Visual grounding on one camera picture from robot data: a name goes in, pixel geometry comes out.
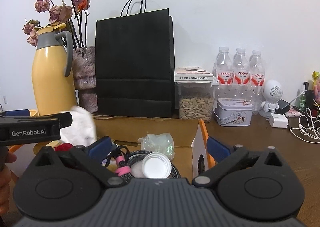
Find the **person's left hand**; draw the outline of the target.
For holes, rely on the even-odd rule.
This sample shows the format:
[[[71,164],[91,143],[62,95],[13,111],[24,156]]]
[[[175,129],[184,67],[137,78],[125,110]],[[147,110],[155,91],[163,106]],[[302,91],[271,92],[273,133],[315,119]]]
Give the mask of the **person's left hand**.
[[[4,165],[3,170],[1,170],[1,179],[0,179],[1,216],[3,216],[9,210],[10,182],[11,182],[11,171],[7,167],[7,165]]]

